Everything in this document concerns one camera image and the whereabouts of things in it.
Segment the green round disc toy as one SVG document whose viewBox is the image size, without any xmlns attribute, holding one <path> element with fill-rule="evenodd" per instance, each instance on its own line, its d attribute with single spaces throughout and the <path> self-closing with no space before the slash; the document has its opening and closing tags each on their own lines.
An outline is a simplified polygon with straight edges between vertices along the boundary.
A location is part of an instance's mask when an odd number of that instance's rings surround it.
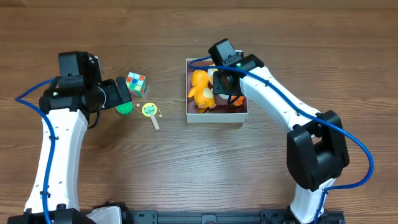
<svg viewBox="0 0 398 224">
<path fill-rule="evenodd" d="M 124 103 L 116 107 L 116 111 L 121 115 L 129 115 L 132 113 L 134 107 L 132 102 Z"/>
</svg>

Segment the white plush duck toy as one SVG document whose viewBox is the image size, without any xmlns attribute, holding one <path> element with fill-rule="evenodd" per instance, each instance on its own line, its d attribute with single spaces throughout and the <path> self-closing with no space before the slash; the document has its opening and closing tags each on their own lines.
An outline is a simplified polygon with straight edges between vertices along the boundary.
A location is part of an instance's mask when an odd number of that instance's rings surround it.
<svg viewBox="0 0 398 224">
<path fill-rule="evenodd" d="M 207 70 L 207 74 L 208 74 L 208 76 L 209 76 L 210 85 L 211 85 L 212 87 L 213 87 L 213 80 L 214 80 L 213 75 L 214 75 L 214 73 L 217 72 L 217 71 L 218 71 L 217 68 L 209 68 L 209 69 Z M 218 96 L 219 96 L 220 98 L 224 99 L 224 100 L 228 100 L 228 98 L 229 98 L 229 96 L 228 96 L 228 95 L 225 95 L 225 94 L 219 94 Z M 231 101 L 234 101 L 234 102 L 233 102 L 233 105 L 234 105 L 234 106 L 241 106 L 241 105 L 243 104 L 244 97 L 243 97 L 243 96 L 232 96 L 232 97 L 231 97 Z"/>
</svg>

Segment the colourful puzzle cube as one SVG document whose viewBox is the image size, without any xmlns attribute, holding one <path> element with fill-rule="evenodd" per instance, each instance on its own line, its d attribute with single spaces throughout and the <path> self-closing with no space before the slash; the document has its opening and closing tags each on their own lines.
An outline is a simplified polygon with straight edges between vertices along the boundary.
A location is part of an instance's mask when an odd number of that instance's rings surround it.
<svg viewBox="0 0 398 224">
<path fill-rule="evenodd" d="M 138 73 L 129 72 L 126 78 L 126 85 L 133 96 L 143 98 L 148 86 L 147 77 Z"/>
</svg>

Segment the yellow wooden rattle drum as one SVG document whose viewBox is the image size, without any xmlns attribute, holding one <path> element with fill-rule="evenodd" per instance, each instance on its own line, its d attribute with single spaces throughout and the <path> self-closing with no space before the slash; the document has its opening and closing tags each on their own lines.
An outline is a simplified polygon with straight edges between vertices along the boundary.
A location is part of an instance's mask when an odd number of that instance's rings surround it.
<svg viewBox="0 0 398 224">
<path fill-rule="evenodd" d="M 159 109 L 159 107 L 155 103 L 145 103 L 141 106 L 139 103 L 136 104 L 137 112 L 142 114 L 143 116 L 150 118 L 153 127 L 156 131 L 160 130 L 160 126 L 158 123 L 158 118 L 162 119 L 163 115 Z"/>
</svg>

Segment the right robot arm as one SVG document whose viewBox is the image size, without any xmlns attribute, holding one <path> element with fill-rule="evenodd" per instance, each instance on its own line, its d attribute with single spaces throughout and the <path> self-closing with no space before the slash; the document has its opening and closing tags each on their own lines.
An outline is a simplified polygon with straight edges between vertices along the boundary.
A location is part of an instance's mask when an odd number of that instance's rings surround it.
<svg viewBox="0 0 398 224">
<path fill-rule="evenodd" d="M 244 56 L 228 39 L 209 48 L 217 66 L 214 93 L 243 95 L 256 102 L 287 134 L 287 168 L 296 182 L 295 195 L 287 212 L 287 223 L 343 223 L 342 213 L 324 208 L 331 187 L 349 164 L 342 127 L 332 110 L 320 112 L 300 101 L 271 74 L 255 55 Z"/>
</svg>

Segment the orange dinosaur toy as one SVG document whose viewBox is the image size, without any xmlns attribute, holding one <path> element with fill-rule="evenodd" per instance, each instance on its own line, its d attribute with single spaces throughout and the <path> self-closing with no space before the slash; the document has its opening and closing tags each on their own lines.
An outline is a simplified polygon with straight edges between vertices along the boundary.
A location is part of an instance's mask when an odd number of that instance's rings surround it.
<svg viewBox="0 0 398 224">
<path fill-rule="evenodd" d="M 191 77 L 192 87 L 187 95 L 197 104 L 198 112 L 204 113 L 207 109 L 216 107 L 212 90 L 208 87 L 209 76 L 204 70 L 195 70 Z"/>
</svg>

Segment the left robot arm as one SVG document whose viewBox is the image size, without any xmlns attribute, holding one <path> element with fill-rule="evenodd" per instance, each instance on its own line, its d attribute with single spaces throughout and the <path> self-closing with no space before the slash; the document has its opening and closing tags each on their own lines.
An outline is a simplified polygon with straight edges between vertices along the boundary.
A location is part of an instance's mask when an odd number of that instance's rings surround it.
<svg viewBox="0 0 398 224">
<path fill-rule="evenodd" d="M 59 76 L 45 81 L 48 88 L 37 106 L 23 98 L 39 88 L 33 86 L 16 101 L 42 118 L 42 147 L 34 186 L 22 215 L 8 223 L 132 223 L 124 203 L 106 202 L 89 212 L 80 210 L 77 185 L 81 145 L 92 113 L 131 101 L 123 77 L 103 80 L 100 61 L 88 52 L 58 55 Z"/>
</svg>

